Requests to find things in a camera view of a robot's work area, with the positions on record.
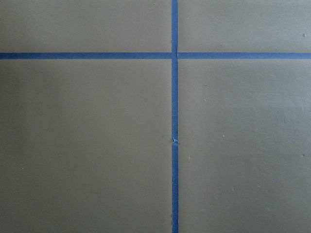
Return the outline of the blue tape line lengthwise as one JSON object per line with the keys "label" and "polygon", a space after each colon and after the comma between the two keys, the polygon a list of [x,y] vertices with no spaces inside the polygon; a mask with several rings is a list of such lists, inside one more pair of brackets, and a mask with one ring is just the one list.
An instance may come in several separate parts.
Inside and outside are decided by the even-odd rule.
{"label": "blue tape line lengthwise", "polygon": [[172,1],[171,23],[172,68],[172,232],[179,232],[179,180],[178,180],[178,1]]}

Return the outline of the blue tape line crosswise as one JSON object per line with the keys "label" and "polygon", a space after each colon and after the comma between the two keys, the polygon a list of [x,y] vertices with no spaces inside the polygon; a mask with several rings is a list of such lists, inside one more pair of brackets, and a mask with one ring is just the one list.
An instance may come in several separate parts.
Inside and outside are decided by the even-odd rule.
{"label": "blue tape line crosswise", "polygon": [[9,52],[2,60],[15,59],[300,59],[309,60],[310,53],[286,52]]}

